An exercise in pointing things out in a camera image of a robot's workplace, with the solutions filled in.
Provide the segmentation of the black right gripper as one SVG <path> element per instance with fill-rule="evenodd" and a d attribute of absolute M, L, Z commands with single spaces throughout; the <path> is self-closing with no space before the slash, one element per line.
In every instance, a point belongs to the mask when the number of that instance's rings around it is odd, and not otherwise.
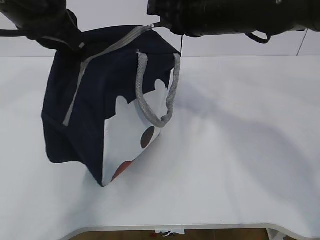
<path fill-rule="evenodd" d="M 189 34 L 186 14 L 189 0 L 149 0 L 147 15 L 158 16 L 159 22 L 152 23 L 152 28 L 166 28 L 173 34 Z"/>

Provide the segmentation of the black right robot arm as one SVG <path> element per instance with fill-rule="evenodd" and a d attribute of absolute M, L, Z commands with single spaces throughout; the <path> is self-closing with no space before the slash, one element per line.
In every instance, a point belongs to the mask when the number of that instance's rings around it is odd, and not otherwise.
<path fill-rule="evenodd" d="M 320 30 L 318 0 L 150 0 L 147 14 L 159 27 L 192 38 Z"/>

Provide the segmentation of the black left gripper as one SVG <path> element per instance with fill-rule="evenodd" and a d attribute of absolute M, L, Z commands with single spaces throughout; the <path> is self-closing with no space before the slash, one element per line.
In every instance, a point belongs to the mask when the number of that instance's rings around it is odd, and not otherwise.
<path fill-rule="evenodd" d="M 69 9 L 58 20 L 43 18 L 26 23 L 24 32 L 29 40 L 47 49 L 78 52 L 86 45 L 84 33 L 78 28 L 77 17 Z"/>

